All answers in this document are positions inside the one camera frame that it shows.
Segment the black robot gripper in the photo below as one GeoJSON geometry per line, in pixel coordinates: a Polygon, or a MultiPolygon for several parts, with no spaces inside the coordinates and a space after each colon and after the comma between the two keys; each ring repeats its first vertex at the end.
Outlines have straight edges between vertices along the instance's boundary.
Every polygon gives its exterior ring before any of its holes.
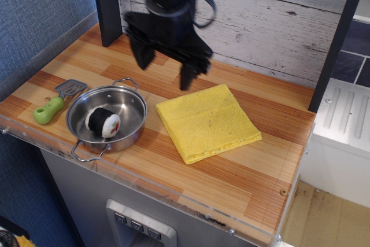
{"type": "Polygon", "coordinates": [[[188,90],[200,73],[207,73],[212,55],[210,47],[194,30],[195,0],[163,8],[147,0],[148,13],[128,12],[127,35],[138,66],[146,69],[155,51],[181,62],[180,89],[188,90]]]}

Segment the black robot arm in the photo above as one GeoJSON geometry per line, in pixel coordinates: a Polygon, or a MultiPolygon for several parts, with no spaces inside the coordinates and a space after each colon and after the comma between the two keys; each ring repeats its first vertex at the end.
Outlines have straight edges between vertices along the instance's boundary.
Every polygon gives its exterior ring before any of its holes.
{"type": "MultiPolygon", "coordinates": [[[[214,0],[204,0],[212,9],[214,0]]],[[[213,52],[195,29],[210,22],[195,21],[196,0],[146,0],[147,13],[128,12],[124,19],[131,49],[141,69],[160,53],[182,63],[180,89],[188,90],[199,74],[206,74],[213,52]]]]}

